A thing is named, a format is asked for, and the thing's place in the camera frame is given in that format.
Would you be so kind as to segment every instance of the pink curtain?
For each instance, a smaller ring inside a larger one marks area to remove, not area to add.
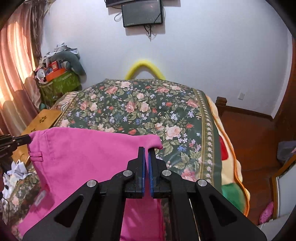
[[[32,4],[22,4],[0,32],[0,128],[5,134],[20,135],[38,114],[31,12]]]

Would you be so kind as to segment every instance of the yellow arch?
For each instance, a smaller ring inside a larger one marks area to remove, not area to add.
[[[131,80],[140,67],[146,67],[152,71],[152,73],[160,80],[165,80],[164,75],[160,72],[160,70],[150,61],[148,60],[139,60],[138,62],[134,63],[134,65],[130,68],[128,71],[125,79],[126,80]]]

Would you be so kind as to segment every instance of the wall outlet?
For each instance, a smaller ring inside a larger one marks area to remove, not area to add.
[[[240,92],[238,99],[243,100],[244,99],[244,93]]]

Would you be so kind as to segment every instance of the pink slipper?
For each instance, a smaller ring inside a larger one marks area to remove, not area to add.
[[[266,209],[260,215],[259,224],[266,223],[271,218],[273,212],[274,212],[274,203],[270,202],[267,205]]]

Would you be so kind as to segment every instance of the brown floor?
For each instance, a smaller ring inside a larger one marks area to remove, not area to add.
[[[264,118],[227,111],[221,120],[242,165],[243,184],[251,194],[248,218],[257,225],[260,214],[272,201],[270,177],[280,168],[274,124]]]

